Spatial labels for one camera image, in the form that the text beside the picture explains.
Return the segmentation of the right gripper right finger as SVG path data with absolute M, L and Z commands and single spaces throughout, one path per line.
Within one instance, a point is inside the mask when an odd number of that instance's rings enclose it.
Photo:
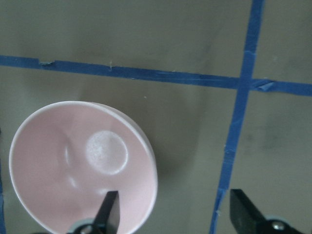
M 238 234 L 299 234 L 277 218 L 266 218 L 241 189 L 230 190 L 230 220 Z

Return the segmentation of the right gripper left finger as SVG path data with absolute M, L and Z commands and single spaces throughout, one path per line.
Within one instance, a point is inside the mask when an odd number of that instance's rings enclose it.
M 93 221 L 93 234 L 116 234 L 120 223 L 120 200 L 118 191 L 107 192 Z

